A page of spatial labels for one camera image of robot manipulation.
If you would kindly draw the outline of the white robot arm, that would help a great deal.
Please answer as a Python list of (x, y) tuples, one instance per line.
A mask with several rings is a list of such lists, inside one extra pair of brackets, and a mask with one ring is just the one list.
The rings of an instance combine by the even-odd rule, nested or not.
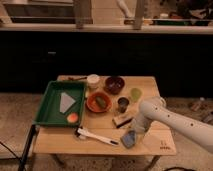
[(131, 128), (145, 135), (153, 121), (165, 124), (213, 154), (213, 126), (168, 110), (160, 96), (139, 103)]

